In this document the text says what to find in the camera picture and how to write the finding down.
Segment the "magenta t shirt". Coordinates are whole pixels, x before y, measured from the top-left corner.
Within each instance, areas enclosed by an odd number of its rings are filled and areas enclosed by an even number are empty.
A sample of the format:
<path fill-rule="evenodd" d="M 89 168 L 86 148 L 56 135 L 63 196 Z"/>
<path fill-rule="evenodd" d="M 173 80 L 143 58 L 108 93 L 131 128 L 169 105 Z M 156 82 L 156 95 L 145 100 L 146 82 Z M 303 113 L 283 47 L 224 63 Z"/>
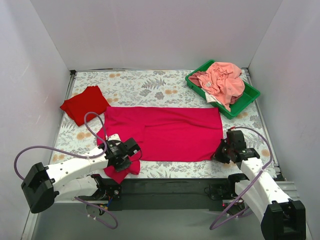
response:
<path fill-rule="evenodd" d="M 104 112 L 104 127 L 97 133 L 105 139 L 117 134 L 122 141 L 133 138 L 142 152 L 131 157 L 131 166 L 103 173 L 120 184 L 127 175 L 148 174 L 154 178 L 154 166 L 176 163 L 178 172 L 191 171 L 195 178 L 216 178 L 211 156 L 223 138 L 223 124 L 217 107 L 115 107 Z"/>

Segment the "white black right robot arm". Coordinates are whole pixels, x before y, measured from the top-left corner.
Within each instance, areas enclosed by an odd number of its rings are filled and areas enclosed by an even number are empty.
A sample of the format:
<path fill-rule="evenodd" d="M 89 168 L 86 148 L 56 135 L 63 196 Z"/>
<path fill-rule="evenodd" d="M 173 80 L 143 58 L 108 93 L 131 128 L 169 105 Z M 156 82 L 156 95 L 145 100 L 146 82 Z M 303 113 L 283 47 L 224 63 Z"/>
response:
<path fill-rule="evenodd" d="M 300 200 L 293 200 L 266 171 L 260 155 L 248 148 L 242 126 L 227 130 L 213 158 L 220 163 L 235 163 L 241 174 L 228 176 L 227 195 L 234 199 L 212 222 L 210 230 L 224 224 L 223 215 L 243 200 L 255 214 L 266 240 L 305 240 L 307 238 L 306 208 Z"/>

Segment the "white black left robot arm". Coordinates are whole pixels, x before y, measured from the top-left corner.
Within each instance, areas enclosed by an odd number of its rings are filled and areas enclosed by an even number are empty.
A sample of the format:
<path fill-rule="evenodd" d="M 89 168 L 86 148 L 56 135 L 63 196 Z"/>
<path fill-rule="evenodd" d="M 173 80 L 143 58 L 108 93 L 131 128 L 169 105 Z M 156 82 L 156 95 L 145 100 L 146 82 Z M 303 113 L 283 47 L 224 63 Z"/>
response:
<path fill-rule="evenodd" d="M 89 201 L 118 199 L 121 188 L 107 186 L 103 178 L 94 172 L 107 167 L 125 170 L 132 164 L 130 157 L 140 151 L 133 138 L 122 142 L 115 134 L 91 151 L 67 161 L 34 164 L 21 184 L 30 211 L 41 213 L 55 202 L 75 197 Z"/>

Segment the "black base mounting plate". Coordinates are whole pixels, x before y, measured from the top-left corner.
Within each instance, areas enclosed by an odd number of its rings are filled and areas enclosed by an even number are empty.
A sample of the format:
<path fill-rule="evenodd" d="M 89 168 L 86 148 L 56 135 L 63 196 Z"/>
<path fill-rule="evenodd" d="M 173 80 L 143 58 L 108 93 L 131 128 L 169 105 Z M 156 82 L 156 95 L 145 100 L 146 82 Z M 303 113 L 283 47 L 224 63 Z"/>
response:
<path fill-rule="evenodd" d="M 227 178 L 128 178 L 122 183 L 95 176 L 97 191 L 88 200 L 111 211 L 195 210 L 223 211 L 235 198 Z"/>

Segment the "white garment in bin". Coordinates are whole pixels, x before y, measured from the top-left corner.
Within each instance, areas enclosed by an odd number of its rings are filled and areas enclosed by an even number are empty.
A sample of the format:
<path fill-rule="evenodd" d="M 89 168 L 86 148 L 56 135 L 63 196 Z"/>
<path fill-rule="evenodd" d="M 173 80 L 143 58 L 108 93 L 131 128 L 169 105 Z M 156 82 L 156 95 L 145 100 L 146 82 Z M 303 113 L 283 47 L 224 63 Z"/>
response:
<path fill-rule="evenodd" d="M 218 103 L 219 101 L 211 94 L 207 93 L 206 91 L 205 93 L 205 99 L 207 103 Z"/>

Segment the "green plastic bin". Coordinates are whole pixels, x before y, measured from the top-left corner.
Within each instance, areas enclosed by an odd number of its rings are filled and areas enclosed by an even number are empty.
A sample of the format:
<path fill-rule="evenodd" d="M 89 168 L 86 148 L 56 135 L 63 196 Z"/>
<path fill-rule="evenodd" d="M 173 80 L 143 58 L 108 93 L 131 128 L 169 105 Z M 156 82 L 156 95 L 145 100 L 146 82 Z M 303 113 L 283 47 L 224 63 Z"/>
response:
<path fill-rule="evenodd" d="M 206 100 L 206 97 L 205 97 L 206 91 L 203 88 L 200 88 L 195 84 L 193 84 L 192 82 L 190 82 L 188 77 L 198 71 L 205 72 L 215 62 L 216 61 L 214 60 L 209 60 L 208 62 L 206 62 L 205 64 L 203 64 L 202 66 L 200 66 L 199 68 L 197 68 L 196 70 L 194 70 L 192 73 L 188 74 L 185 77 L 187 86 L 190 87 L 193 91 L 195 91 L 204 100 Z M 250 103 L 252 103 L 260 95 L 260 92 L 258 90 L 256 90 L 254 87 L 252 87 L 245 81 L 243 82 L 245 85 L 244 92 L 242 96 L 235 101 L 234 104 L 230 105 L 231 111 L 228 111 L 220 102 L 211 102 L 208 104 L 212 105 L 213 107 L 219 108 L 219 111 L 228 119 L 232 119 L 236 117 L 237 115 L 239 115 L 240 112 L 242 112 Z"/>

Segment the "folded red t shirt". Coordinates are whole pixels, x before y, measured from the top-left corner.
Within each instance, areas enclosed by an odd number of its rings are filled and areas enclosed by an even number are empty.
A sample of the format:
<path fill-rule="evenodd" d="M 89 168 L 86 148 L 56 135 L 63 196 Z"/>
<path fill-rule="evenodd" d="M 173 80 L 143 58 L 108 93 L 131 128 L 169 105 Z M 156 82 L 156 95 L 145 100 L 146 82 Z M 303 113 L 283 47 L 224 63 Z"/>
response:
<path fill-rule="evenodd" d="M 60 108 L 80 127 L 85 124 L 84 119 L 88 112 L 101 115 L 109 106 L 100 88 L 96 85 L 88 86 L 82 93 L 65 100 Z"/>

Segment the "salmon pink t shirt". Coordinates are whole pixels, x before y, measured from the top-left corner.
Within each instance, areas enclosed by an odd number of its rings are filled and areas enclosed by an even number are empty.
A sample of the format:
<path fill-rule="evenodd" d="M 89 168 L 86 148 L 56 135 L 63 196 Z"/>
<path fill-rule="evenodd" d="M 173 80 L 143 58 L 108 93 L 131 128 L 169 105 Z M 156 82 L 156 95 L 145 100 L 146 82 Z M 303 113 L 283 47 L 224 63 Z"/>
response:
<path fill-rule="evenodd" d="M 214 62 L 205 74 L 197 78 L 201 88 L 214 96 L 230 112 L 230 105 L 233 105 L 245 90 L 241 74 L 242 70 L 233 63 Z"/>

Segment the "floral patterned table mat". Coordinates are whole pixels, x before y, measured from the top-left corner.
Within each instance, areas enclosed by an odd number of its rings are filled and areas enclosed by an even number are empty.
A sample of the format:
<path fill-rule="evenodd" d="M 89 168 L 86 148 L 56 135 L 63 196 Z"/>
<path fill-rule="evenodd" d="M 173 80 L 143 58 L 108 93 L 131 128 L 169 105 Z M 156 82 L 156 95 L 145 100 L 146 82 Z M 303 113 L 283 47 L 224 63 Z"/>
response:
<path fill-rule="evenodd" d="M 187 86 L 188 70 L 125 70 L 125 71 L 88 71 L 78 72 L 71 80 L 67 97 L 71 98 L 82 93 L 88 86 L 98 86 L 108 103 L 113 107 L 174 107 L 174 108 L 208 108 L 209 105 Z M 264 163 L 268 172 L 275 177 L 278 164 L 275 158 L 270 158 L 264 121 L 255 103 L 247 106 L 233 119 L 221 118 L 224 129 L 233 126 L 243 127 L 242 132 L 246 144 L 254 148 Z M 77 126 L 66 114 L 63 115 L 60 129 L 56 137 L 57 151 L 51 155 L 52 164 L 61 163 L 71 158 L 72 154 L 82 154 L 96 146 L 93 133 L 101 129 L 98 119 L 93 119 L 88 126 Z M 239 172 L 234 164 L 222 164 L 211 161 L 217 178 L 225 178 Z M 196 178 L 191 171 L 179 172 L 174 169 L 176 163 L 158 165 L 155 162 L 144 163 L 144 167 L 155 167 L 155 177 L 148 174 L 140 178 Z"/>

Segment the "dusty rose t shirt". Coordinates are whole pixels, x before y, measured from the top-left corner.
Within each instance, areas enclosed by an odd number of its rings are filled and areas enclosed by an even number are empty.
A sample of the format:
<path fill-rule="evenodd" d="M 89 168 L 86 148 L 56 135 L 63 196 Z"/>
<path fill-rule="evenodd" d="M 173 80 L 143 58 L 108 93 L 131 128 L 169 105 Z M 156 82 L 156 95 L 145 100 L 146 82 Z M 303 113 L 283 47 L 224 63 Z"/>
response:
<path fill-rule="evenodd" d="M 192 82 L 193 84 L 195 84 L 197 87 L 202 88 L 202 87 L 203 87 L 203 84 L 202 84 L 202 82 L 199 80 L 199 76 L 203 76 L 203 75 L 205 75 L 205 74 L 206 74 L 205 71 L 197 71 L 197 72 L 193 73 L 192 75 L 190 75 L 190 76 L 188 77 L 188 80 L 189 80 L 190 82 Z"/>

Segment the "aluminium front frame rail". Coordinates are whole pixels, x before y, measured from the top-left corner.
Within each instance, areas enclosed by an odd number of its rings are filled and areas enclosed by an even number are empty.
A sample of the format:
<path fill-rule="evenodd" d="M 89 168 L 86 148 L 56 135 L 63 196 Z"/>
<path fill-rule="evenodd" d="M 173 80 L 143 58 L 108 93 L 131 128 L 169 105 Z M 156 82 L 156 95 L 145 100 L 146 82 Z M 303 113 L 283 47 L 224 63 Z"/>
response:
<path fill-rule="evenodd" d="M 223 210 L 214 179 L 127 179 L 110 213 L 79 201 L 61 201 L 25 227 L 27 240 L 261 240 L 254 214 L 214 230 Z"/>

